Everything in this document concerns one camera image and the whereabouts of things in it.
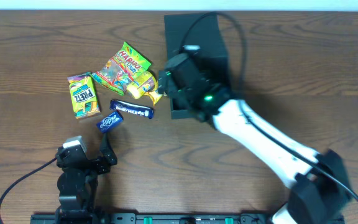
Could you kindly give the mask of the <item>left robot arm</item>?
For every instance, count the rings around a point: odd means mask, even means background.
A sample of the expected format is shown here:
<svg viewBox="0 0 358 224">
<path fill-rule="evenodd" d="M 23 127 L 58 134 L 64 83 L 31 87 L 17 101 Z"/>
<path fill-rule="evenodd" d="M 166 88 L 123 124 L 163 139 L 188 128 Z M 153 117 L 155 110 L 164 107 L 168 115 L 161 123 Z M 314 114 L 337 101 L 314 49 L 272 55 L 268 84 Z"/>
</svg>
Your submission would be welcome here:
<svg viewBox="0 0 358 224">
<path fill-rule="evenodd" d="M 103 213 L 94 206 L 98 176 L 110 172 L 111 167 L 117 164 L 117 156 L 107 134 L 103 134 L 99 145 L 100 156 L 88 159 L 86 151 L 81 136 L 67 139 L 63 146 L 57 149 L 57 166 L 63 171 L 57 181 L 61 222 L 89 220 L 91 223 L 100 223 L 104 219 Z"/>
</svg>

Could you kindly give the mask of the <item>green Haribo gummy bag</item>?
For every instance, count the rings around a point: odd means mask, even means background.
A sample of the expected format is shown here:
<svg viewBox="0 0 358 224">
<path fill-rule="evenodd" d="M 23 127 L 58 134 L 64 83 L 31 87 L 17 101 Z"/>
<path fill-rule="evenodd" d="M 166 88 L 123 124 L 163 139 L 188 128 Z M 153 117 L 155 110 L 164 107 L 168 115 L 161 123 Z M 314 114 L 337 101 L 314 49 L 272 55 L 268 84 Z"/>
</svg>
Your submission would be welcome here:
<svg viewBox="0 0 358 224">
<path fill-rule="evenodd" d="M 96 83 L 118 95 L 124 95 L 128 84 L 147 71 L 150 66 L 151 62 L 148 59 L 124 42 L 121 49 L 107 61 L 105 66 L 93 72 L 91 77 Z"/>
</svg>

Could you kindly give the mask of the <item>small yellow snack packet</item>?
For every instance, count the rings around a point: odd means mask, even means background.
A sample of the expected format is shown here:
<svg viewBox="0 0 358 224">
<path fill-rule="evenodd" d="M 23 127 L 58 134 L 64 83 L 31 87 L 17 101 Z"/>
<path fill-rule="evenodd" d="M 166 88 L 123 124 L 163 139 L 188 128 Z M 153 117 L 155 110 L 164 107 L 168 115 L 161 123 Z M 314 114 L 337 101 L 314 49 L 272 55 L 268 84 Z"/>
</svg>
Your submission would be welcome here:
<svg viewBox="0 0 358 224">
<path fill-rule="evenodd" d="M 158 81 L 156 81 L 150 90 L 145 92 L 145 95 L 148 96 L 152 100 L 152 104 L 155 106 L 158 101 L 162 98 L 162 96 L 166 96 L 165 93 L 160 94 L 158 92 Z"/>
</svg>

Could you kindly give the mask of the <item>green Pretz snack box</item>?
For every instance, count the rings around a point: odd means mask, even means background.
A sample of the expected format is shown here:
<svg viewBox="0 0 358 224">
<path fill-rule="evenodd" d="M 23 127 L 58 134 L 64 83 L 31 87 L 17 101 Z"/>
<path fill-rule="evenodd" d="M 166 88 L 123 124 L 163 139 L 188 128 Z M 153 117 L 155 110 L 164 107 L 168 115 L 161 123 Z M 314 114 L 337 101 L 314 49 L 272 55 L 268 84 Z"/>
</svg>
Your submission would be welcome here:
<svg viewBox="0 0 358 224">
<path fill-rule="evenodd" d="M 101 112 L 91 72 L 74 75 L 67 80 L 76 119 L 87 118 Z"/>
</svg>

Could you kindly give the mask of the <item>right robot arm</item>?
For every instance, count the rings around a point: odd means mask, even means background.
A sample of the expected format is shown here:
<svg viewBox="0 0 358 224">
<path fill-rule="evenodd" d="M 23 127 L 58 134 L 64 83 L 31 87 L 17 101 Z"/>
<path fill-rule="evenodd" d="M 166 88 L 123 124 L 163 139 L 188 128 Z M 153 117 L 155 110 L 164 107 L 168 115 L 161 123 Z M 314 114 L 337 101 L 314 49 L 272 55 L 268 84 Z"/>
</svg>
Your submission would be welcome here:
<svg viewBox="0 0 358 224">
<path fill-rule="evenodd" d="M 225 84 L 213 80 L 187 53 L 160 74 L 159 92 L 185 107 L 200 122 L 238 143 L 273 170 L 289 198 L 270 223 L 329 223 L 354 197 L 341 157 L 303 145 L 272 126 Z"/>
</svg>

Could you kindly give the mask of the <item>black gift box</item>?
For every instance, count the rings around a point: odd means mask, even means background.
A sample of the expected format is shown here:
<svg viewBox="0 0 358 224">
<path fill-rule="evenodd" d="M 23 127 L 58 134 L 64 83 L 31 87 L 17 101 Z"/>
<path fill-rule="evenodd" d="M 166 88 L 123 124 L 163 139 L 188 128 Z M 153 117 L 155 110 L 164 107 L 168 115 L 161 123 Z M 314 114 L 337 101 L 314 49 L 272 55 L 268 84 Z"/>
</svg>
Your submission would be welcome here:
<svg viewBox="0 0 358 224">
<path fill-rule="evenodd" d="M 171 100 L 174 119 L 205 122 L 230 97 L 228 52 L 215 12 L 164 17 L 167 62 L 158 92 Z"/>
</svg>

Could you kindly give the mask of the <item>yellow sour candy canister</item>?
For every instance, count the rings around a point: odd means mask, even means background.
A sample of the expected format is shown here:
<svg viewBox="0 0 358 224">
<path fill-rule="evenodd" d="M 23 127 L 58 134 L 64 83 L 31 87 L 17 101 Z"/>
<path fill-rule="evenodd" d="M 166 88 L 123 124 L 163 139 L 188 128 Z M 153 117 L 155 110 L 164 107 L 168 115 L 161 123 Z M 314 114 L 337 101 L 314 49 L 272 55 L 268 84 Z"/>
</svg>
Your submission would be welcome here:
<svg viewBox="0 0 358 224">
<path fill-rule="evenodd" d="M 127 91 L 134 99 L 139 99 L 145 93 L 152 91 L 156 86 L 155 77 L 148 71 L 140 74 L 127 86 Z"/>
</svg>

